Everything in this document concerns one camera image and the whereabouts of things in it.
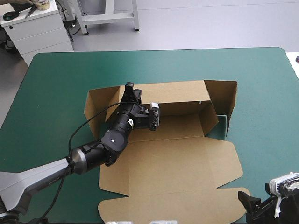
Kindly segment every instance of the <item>open cardboard box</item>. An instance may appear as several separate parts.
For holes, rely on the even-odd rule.
[[[142,104],[157,102],[160,127],[151,132],[135,129],[117,162],[100,169],[101,189],[129,197],[102,201],[99,213],[105,222],[177,220],[179,224],[228,224],[244,214],[239,190],[218,187],[242,176],[232,143],[205,137],[235,106],[235,81],[188,81],[139,84]],[[120,102],[125,87],[88,92],[87,119],[106,106]],[[95,138],[100,124],[109,120],[117,106],[92,120]]]

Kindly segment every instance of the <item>gray floor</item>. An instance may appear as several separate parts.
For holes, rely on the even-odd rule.
[[[299,0],[137,0],[140,31],[131,22],[88,26],[74,36],[75,51],[282,47],[298,52]],[[103,0],[81,0],[87,14]],[[115,0],[115,10],[131,10]],[[0,52],[0,126],[27,70],[20,56]]]

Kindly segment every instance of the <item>black cable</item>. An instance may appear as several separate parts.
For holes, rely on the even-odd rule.
[[[51,209],[53,208],[53,206],[54,206],[54,204],[55,204],[55,202],[56,202],[56,200],[57,200],[57,198],[58,198],[58,196],[59,196],[59,193],[60,193],[60,191],[61,191],[61,188],[62,188],[62,185],[63,185],[63,183],[64,183],[65,177],[66,177],[66,175],[67,175],[67,173],[68,173],[68,171],[69,171],[69,167],[70,167],[70,166],[68,165],[67,168],[65,169],[64,175],[63,175],[63,177],[61,178],[59,187],[58,187],[58,189],[57,189],[57,192],[56,192],[56,194],[55,194],[55,196],[54,196],[54,199],[53,199],[51,205],[48,207],[48,209],[45,211],[45,213],[44,213],[44,214],[37,220],[37,222],[36,222],[35,224],[39,224],[39,223],[46,217],[46,215],[51,211]]]
[[[73,35],[75,35],[77,32],[79,32],[80,31],[80,29],[81,28],[79,28],[74,34],[70,34],[70,36],[73,36]]]
[[[110,106],[106,107],[105,109],[103,109],[102,111],[100,111],[99,113],[97,113],[96,115],[92,116],[90,119],[88,119],[86,122],[84,122],[83,124],[81,124],[75,131],[74,133],[71,135],[70,139],[69,139],[69,161],[72,161],[72,156],[71,156],[71,140],[72,138],[75,136],[75,134],[84,126],[86,125],[89,121],[91,121],[92,119],[96,118],[97,116],[99,116],[101,113],[103,113],[104,111],[108,110],[110,107],[113,107],[113,106],[116,106],[116,105],[121,105],[121,104],[137,104],[137,105],[140,105],[140,103],[136,103],[136,102],[119,102],[119,103],[115,103],[115,104],[111,104]],[[61,191],[61,188],[62,188],[62,185],[64,183],[64,180],[65,180],[65,177],[67,175],[67,173],[69,172],[69,168],[70,168],[70,165],[67,166],[67,168],[65,169],[65,172],[64,172],[64,175],[63,177],[61,178],[61,181],[60,181],[60,184],[59,184],[59,187],[57,189],[57,192],[54,196],[54,199],[51,203],[51,205],[49,206],[49,208],[45,211],[45,213],[38,219],[38,221],[35,223],[35,224],[39,224],[40,221],[42,221],[46,215],[51,211],[51,209],[53,208],[58,196],[59,196],[59,193]]]
[[[64,8],[62,7],[62,5],[60,4],[59,1],[57,1],[57,0],[55,0],[55,1],[60,5],[61,12],[64,14],[64,20],[65,20],[65,22],[66,22],[66,16],[65,16],[65,13],[64,13]],[[69,35],[71,41],[74,42],[74,39],[72,38],[72,36],[71,36],[71,34],[70,34],[70,30],[69,30],[69,28],[67,27],[67,25],[65,26],[65,29],[66,29],[67,34]]]

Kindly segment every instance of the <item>drawer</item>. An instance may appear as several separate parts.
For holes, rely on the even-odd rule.
[[[4,27],[12,41],[17,41],[59,28],[64,28],[59,14],[48,15]]]
[[[73,52],[73,47],[71,45],[71,42],[64,42],[64,43],[60,43],[51,47],[47,47],[44,49],[39,49],[36,51],[32,51],[26,54],[21,55],[24,59],[24,61],[26,62],[26,64],[29,66],[34,55],[38,54],[38,53],[48,53],[48,52]]]
[[[22,55],[67,41],[70,41],[70,39],[65,31],[65,28],[60,28],[47,33],[14,41],[14,44],[19,53]]]

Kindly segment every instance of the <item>green table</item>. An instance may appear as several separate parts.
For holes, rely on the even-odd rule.
[[[0,170],[22,170],[67,155],[68,138],[85,121],[89,89],[183,80],[236,80],[237,104],[227,140],[244,171],[225,187],[246,187],[265,199],[264,183],[299,171],[299,82],[280,48],[38,54],[0,130]],[[92,140],[88,127],[73,146]],[[67,178],[51,222],[100,222],[99,201],[116,194],[98,187],[99,170]],[[39,217],[57,183],[33,197],[26,217]]]

